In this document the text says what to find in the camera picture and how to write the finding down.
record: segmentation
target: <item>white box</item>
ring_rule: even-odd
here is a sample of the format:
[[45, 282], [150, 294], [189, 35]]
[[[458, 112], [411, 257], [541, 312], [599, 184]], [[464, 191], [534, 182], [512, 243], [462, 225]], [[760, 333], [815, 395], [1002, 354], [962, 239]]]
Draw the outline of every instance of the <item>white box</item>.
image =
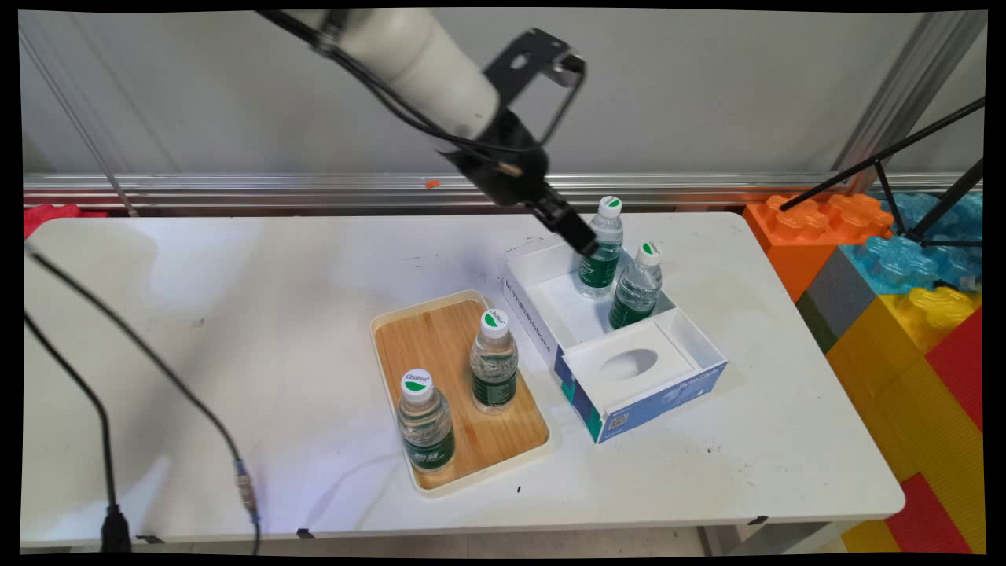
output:
[[[595, 442], [712, 391], [726, 358], [664, 293], [649, 319], [614, 331], [613, 295], [576, 293], [578, 261], [558, 236], [510, 249], [503, 295]], [[623, 248], [619, 272], [631, 261]]]

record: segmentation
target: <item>plastic bottle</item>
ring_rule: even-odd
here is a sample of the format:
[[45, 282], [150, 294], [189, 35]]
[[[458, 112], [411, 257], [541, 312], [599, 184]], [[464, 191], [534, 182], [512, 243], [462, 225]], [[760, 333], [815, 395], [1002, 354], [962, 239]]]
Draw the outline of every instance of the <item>plastic bottle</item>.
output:
[[590, 257], [580, 257], [579, 272], [575, 279], [576, 291], [584, 298], [597, 300], [612, 291], [615, 270], [622, 251], [622, 199], [606, 196], [598, 205], [598, 213], [591, 219], [591, 229], [598, 240], [598, 250]]
[[482, 314], [469, 362], [475, 406], [490, 415], [505, 411], [517, 393], [517, 343], [505, 313], [490, 309]]
[[612, 313], [608, 316], [612, 328], [618, 330], [650, 317], [657, 306], [662, 282], [660, 249], [653, 241], [646, 241], [639, 246], [636, 260], [619, 278]]
[[426, 370], [409, 370], [401, 377], [398, 431], [408, 459], [420, 473], [436, 474], [454, 456], [451, 407]]

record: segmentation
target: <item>bottle cap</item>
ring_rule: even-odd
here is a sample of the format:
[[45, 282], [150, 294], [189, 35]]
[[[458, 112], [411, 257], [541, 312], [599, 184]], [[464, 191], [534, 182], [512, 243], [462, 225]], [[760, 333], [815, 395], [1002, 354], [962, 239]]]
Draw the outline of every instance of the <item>bottle cap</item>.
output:
[[401, 395], [408, 403], [423, 403], [433, 397], [434, 389], [434, 379], [426, 370], [409, 370], [401, 377]]
[[598, 213], [606, 218], [617, 218], [622, 213], [622, 199], [618, 196], [606, 196], [598, 204]]
[[650, 265], [660, 264], [660, 247], [657, 247], [653, 241], [644, 241], [636, 253], [636, 262]]
[[490, 339], [502, 339], [506, 336], [509, 326], [506, 314], [497, 309], [490, 309], [482, 314], [482, 334]]

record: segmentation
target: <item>gray wall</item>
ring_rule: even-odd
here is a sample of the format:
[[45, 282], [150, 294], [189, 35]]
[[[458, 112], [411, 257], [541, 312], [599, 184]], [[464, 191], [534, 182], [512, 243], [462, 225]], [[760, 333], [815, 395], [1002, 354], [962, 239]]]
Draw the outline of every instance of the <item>gray wall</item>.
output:
[[[925, 128], [985, 96], [988, 26], [918, 119]], [[984, 154], [985, 111], [979, 110], [891, 158], [892, 171], [964, 171]]]
[[[548, 148], [553, 171], [577, 172], [827, 170], [920, 18], [434, 11], [480, 65], [532, 26], [582, 53], [588, 81]], [[347, 73], [254, 13], [19, 12], [19, 21], [44, 35], [42, 56], [118, 171], [450, 169]], [[981, 43], [940, 104], [977, 98], [962, 92], [984, 70], [984, 35]], [[540, 132], [561, 93], [538, 80], [516, 110]], [[97, 172], [23, 49], [21, 111], [26, 171]], [[951, 144], [911, 163], [963, 170], [972, 153]]]

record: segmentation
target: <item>red object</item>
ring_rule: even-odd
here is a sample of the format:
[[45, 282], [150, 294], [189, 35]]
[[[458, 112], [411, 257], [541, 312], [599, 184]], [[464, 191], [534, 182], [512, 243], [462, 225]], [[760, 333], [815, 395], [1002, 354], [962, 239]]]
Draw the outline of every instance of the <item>red object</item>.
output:
[[921, 474], [905, 480], [901, 490], [904, 509], [887, 518], [887, 527], [901, 552], [972, 554]]
[[65, 206], [39, 204], [24, 210], [24, 238], [27, 239], [32, 232], [38, 229], [38, 226], [52, 218], [104, 218], [108, 215], [108, 212], [83, 212], [76, 204], [66, 204]]
[[982, 309], [926, 355], [926, 360], [961, 404], [978, 430], [982, 428]]

